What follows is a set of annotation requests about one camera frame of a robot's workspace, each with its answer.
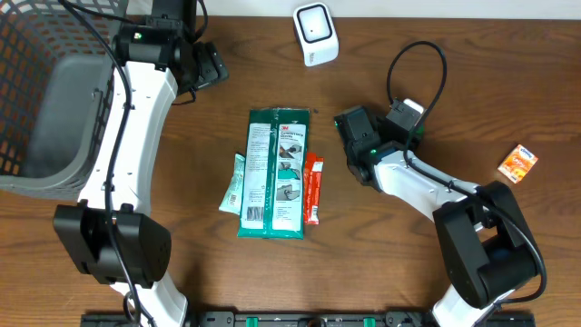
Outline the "green 3M gloves package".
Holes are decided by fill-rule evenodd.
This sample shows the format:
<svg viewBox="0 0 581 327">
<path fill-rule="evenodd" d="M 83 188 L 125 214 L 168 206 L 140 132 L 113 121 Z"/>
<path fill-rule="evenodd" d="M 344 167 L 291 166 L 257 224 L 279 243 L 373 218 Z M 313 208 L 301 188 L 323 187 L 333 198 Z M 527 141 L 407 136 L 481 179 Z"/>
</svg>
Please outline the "green 3M gloves package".
<svg viewBox="0 0 581 327">
<path fill-rule="evenodd" d="M 240 238 L 303 237 L 303 168 L 310 111 L 250 111 L 241 194 Z"/>
</svg>

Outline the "red white sachet stick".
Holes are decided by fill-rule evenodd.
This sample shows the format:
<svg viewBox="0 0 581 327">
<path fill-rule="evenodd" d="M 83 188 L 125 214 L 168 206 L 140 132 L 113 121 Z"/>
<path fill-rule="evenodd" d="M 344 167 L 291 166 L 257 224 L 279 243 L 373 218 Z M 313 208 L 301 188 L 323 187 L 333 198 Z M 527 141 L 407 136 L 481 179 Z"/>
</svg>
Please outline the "red white sachet stick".
<svg viewBox="0 0 581 327">
<path fill-rule="evenodd" d="M 307 153 L 303 172 L 304 212 L 303 221 L 307 225 L 320 223 L 318 210 L 324 159 L 315 153 Z"/>
</svg>

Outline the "pale green wet wipes pack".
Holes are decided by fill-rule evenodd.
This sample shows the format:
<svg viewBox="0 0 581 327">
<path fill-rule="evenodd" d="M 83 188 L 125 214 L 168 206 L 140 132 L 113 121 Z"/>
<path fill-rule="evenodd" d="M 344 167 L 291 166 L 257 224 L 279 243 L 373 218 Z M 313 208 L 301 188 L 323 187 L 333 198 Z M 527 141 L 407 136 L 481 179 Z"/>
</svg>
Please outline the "pale green wet wipes pack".
<svg viewBox="0 0 581 327">
<path fill-rule="evenodd" d="M 241 211 L 241 197 L 244 182 L 245 157 L 235 154 L 234 170 L 228 189 L 219 206 L 221 212 L 239 214 Z"/>
</svg>

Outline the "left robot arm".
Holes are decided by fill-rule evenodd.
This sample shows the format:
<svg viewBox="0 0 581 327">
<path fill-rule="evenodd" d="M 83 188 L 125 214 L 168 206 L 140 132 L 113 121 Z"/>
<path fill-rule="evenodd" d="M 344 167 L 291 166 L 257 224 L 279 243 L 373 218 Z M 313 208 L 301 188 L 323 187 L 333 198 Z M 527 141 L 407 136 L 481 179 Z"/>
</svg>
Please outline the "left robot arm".
<svg viewBox="0 0 581 327">
<path fill-rule="evenodd" d="M 188 299 L 168 272 L 170 232 L 152 217 L 153 167 L 177 96 L 226 80 L 212 42 L 180 27 L 123 25 L 110 49 L 113 106 L 88 181 L 75 205 L 60 205 L 54 229 L 77 270 L 123 296 L 122 316 L 89 315 L 109 326 L 185 326 Z"/>
</svg>

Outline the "orange snack packet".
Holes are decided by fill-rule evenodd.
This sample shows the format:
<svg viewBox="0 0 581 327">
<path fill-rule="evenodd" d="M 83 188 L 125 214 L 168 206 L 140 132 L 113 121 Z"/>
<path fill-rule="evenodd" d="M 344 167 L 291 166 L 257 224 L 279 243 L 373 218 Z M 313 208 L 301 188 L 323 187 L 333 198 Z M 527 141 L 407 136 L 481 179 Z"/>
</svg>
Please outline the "orange snack packet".
<svg viewBox="0 0 581 327">
<path fill-rule="evenodd" d="M 538 158 L 522 144 L 518 144 L 501 162 L 497 170 L 512 183 L 519 183 L 535 165 Z"/>
</svg>

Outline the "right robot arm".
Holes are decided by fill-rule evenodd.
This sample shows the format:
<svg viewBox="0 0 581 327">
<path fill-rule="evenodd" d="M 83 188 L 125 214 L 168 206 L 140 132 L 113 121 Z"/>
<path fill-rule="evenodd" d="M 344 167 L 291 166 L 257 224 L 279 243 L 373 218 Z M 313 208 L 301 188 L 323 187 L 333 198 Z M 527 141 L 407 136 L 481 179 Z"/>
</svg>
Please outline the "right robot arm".
<svg viewBox="0 0 581 327">
<path fill-rule="evenodd" d="M 335 116 L 347 164 L 364 185 L 399 198 L 435 224 L 450 280 L 427 313 L 398 313 L 417 326 L 532 326 L 527 313 L 508 314 L 511 293 L 546 276 L 534 237 L 510 188 L 455 179 L 413 153 L 425 111 L 395 102 L 385 116 L 364 106 Z"/>
</svg>

